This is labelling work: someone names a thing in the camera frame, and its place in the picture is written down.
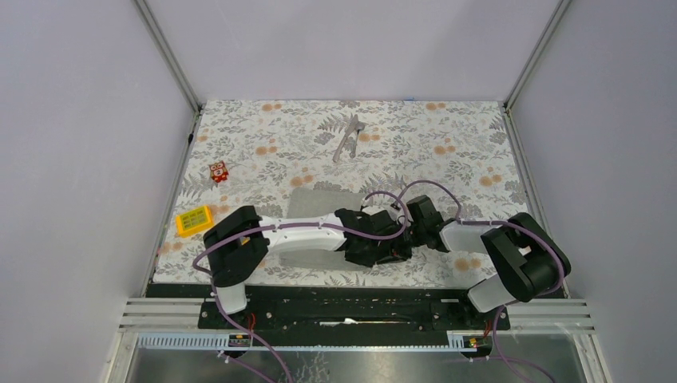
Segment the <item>grey cloth napkin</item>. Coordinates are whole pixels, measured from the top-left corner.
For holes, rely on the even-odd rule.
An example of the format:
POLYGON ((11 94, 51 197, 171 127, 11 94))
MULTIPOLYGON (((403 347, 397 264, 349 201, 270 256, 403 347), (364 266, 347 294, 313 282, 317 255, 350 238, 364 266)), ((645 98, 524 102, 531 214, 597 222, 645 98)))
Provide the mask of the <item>grey cloth napkin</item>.
MULTIPOLYGON (((333 213, 340 208, 359 210, 365 194, 347 191, 324 191, 297 188, 291 193, 287 218, 310 218, 333 213)), ((323 271, 363 271, 367 267, 345 260, 343 252, 305 250, 282 252, 279 263, 284 267, 300 267, 323 271)))

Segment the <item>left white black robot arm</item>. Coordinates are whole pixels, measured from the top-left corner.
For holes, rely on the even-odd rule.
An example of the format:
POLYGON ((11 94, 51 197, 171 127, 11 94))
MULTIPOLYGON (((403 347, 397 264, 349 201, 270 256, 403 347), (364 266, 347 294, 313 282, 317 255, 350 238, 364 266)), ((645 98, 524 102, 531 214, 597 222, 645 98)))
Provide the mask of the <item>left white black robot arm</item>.
POLYGON ((216 315, 230 328, 247 320, 244 283, 269 254, 334 251, 349 263, 373 267, 404 262, 413 248, 405 225, 387 211, 345 208, 314 218, 277 219, 244 206, 209 229, 203 241, 219 304, 216 315))

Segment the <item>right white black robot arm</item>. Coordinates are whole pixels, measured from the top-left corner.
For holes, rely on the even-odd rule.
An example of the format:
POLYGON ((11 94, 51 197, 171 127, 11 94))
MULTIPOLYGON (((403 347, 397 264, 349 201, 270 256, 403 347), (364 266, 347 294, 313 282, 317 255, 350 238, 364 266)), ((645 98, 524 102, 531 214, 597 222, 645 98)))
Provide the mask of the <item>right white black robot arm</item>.
POLYGON ((407 207, 406 236, 415 246, 484 254, 496 271, 461 294, 446 315, 452 325, 476 329, 500 306, 558 290, 571 271, 567 256, 528 213, 506 221, 444 220, 425 195, 407 207))

